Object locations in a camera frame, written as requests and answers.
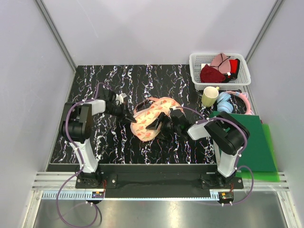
marble surface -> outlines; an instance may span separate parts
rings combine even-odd
[[[204,108],[201,105],[202,91],[196,91],[191,81],[189,65],[128,65],[128,66],[79,66],[69,101],[77,102],[92,98],[95,85],[105,82],[120,94],[129,98],[129,109],[145,98],[171,97],[183,106],[193,108],[208,117],[216,106]],[[231,98],[234,113],[243,114],[245,104],[237,97]],[[186,117],[194,123],[200,119],[191,111]],[[214,163],[212,140],[170,141],[154,139],[141,142],[134,136],[128,124],[117,123],[114,116],[95,115],[91,145],[99,163],[114,164],[177,164]],[[50,160],[54,164],[78,163],[72,148],[58,135]]]

white plastic basket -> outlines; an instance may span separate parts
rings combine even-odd
[[[218,86],[220,90],[238,90],[241,89],[242,86],[247,86],[251,83],[247,63],[242,55],[236,53],[225,53],[225,55],[231,59],[238,58],[240,60],[237,79],[231,80],[228,83],[201,83],[201,64],[211,63],[218,54],[219,53],[194,53],[190,55],[190,74],[196,90],[203,90],[207,86]]]

pink headphones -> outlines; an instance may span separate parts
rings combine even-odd
[[[231,94],[241,98],[244,101],[246,106],[245,115],[254,115],[254,113],[251,111],[250,102],[248,101],[248,93],[239,93],[235,91],[226,91],[219,94],[217,98],[219,112],[224,111],[226,113],[232,113],[233,106],[228,102],[228,100],[231,98]]]

orange bag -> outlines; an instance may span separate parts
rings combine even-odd
[[[137,107],[147,101],[154,101],[154,103],[152,103],[149,108],[137,112]],[[143,142],[154,139],[160,132],[160,128],[162,126],[161,124],[157,130],[147,130],[146,127],[156,120],[161,112],[164,112],[167,116],[169,116],[171,107],[180,106],[179,103],[169,97],[149,97],[139,105],[137,105],[134,109],[134,118],[136,119],[137,123],[131,123],[131,131]]]

cup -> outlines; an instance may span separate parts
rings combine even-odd
[[[201,98],[201,102],[203,103],[203,106],[211,107],[217,100],[218,95],[219,95],[219,87],[216,88],[212,86],[206,87],[203,92],[203,97]]]

